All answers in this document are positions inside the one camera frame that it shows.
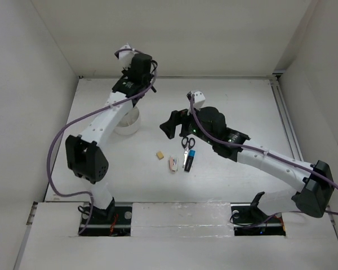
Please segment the black handled scissors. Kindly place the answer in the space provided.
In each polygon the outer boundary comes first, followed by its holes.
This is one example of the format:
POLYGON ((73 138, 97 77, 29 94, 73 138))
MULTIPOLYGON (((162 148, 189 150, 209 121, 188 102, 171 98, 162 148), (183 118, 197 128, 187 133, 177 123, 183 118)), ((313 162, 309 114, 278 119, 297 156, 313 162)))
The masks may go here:
POLYGON ((189 150, 191 150, 195 146, 195 139, 189 138, 189 137, 183 137, 181 140, 181 145, 184 149, 183 168, 185 168, 186 161, 189 155, 189 150))

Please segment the tan eraser block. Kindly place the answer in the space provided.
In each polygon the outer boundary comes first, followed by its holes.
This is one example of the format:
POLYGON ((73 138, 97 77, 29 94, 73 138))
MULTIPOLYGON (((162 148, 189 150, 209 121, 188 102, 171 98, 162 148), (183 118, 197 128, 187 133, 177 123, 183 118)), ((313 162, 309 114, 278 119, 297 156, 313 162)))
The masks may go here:
POLYGON ((156 153, 156 156, 159 160, 164 158, 164 155, 160 151, 156 153))

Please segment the blue black highlighter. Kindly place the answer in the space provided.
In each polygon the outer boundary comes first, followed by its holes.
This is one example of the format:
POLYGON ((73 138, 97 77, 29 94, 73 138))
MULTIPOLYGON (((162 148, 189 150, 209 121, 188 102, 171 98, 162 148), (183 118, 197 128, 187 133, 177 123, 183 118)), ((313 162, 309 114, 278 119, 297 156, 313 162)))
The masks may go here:
POLYGON ((185 172, 190 172, 192 163, 194 161, 194 157, 195 157, 195 150, 190 150, 188 153, 186 163, 185 163, 185 167, 184 167, 185 172))

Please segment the pink white stapler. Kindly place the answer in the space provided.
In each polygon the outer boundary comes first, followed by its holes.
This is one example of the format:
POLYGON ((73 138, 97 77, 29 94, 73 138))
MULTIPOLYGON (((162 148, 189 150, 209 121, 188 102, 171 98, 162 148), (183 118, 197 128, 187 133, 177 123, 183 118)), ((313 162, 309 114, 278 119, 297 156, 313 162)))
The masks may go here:
POLYGON ((176 173, 178 171, 178 167, 179 167, 179 160, 177 157, 174 156, 170 156, 169 157, 169 169, 171 173, 176 173))

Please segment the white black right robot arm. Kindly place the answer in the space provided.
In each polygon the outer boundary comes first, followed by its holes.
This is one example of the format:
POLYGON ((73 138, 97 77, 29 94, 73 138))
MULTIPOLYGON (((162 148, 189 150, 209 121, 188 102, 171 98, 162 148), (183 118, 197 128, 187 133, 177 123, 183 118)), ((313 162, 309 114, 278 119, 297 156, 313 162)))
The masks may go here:
POLYGON ((257 168, 290 186, 279 192, 256 194, 249 207, 250 217, 261 222, 269 215, 299 210, 314 218, 324 215, 333 187, 321 179, 332 180, 330 167, 296 161, 254 144, 248 135, 227 127, 225 116, 214 107, 204 107, 192 115, 187 109, 173 111, 159 127, 169 139, 181 126, 180 136, 194 135, 209 143, 215 153, 244 165, 257 168))

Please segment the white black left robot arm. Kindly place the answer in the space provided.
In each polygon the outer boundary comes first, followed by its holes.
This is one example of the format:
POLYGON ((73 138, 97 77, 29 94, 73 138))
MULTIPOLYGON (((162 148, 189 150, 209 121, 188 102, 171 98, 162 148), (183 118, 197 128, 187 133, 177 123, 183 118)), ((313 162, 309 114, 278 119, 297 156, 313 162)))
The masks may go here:
POLYGON ((138 101, 153 87, 155 61, 145 53, 133 53, 130 64, 112 88, 104 111, 79 135, 69 135, 65 141, 68 168, 74 175, 91 183, 95 217, 102 223, 114 218, 113 197, 108 183, 103 181, 109 163, 102 151, 119 122, 135 108, 138 101))

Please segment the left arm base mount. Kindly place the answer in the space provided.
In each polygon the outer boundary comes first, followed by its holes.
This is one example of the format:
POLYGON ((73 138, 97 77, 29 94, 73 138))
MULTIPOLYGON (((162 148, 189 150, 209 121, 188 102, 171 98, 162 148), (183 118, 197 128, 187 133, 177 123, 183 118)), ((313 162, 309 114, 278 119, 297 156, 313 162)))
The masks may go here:
POLYGON ((87 237, 126 237, 131 236, 132 204, 118 204, 115 206, 114 213, 110 219, 99 217, 98 213, 93 213, 88 220, 90 207, 88 205, 79 206, 81 221, 79 225, 79 235, 87 237))

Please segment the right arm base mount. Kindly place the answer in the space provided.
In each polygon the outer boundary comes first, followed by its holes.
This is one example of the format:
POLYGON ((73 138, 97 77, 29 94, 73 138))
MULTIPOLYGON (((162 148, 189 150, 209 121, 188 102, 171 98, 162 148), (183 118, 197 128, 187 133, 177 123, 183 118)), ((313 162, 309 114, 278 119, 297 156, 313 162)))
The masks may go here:
POLYGON ((235 236, 286 236, 281 214, 270 217, 258 208, 264 193, 259 192, 251 202, 231 204, 229 222, 235 236))

